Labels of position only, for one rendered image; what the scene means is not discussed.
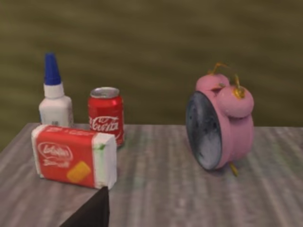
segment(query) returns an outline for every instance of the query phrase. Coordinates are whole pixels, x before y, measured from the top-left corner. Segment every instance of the alarm clock bell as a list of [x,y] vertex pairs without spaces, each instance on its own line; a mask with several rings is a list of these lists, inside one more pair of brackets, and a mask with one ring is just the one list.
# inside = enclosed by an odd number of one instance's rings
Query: alarm clock bell
[[218,66],[196,83],[196,91],[186,108],[186,129],[189,144],[197,162],[205,170],[215,170],[244,157],[251,150],[254,125],[251,112],[254,100],[251,93],[235,85],[222,74]]

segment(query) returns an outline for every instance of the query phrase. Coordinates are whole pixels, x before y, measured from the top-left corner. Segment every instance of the blue cap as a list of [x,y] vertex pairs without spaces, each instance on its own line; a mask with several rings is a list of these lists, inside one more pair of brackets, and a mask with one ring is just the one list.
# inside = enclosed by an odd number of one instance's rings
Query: blue cap
[[61,84],[61,77],[54,53],[45,54],[45,85],[59,85]]

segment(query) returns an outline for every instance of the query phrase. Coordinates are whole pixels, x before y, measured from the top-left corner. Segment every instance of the white bottle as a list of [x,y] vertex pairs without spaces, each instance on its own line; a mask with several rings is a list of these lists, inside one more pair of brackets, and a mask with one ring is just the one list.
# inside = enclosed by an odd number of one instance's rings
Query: white bottle
[[45,99],[39,105],[42,124],[73,126],[71,98],[65,96],[55,55],[45,55]]

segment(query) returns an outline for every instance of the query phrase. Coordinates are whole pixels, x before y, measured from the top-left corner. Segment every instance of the yellow soap bar picture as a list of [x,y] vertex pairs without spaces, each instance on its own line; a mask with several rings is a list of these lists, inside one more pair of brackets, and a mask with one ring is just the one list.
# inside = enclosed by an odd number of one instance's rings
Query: yellow soap bar picture
[[85,162],[80,161],[70,171],[68,171],[67,178],[72,183],[79,183],[90,173],[90,167]]

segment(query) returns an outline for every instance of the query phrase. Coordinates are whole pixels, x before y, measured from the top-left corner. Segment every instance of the blurred background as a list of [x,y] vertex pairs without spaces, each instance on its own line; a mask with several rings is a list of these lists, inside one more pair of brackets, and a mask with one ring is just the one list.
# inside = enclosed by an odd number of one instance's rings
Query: blurred background
[[39,121],[48,51],[75,122],[91,89],[112,86],[125,123],[184,124],[196,80],[221,61],[252,92],[257,126],[303,126],[302,15],[301,0],[1,0],[0,150]]

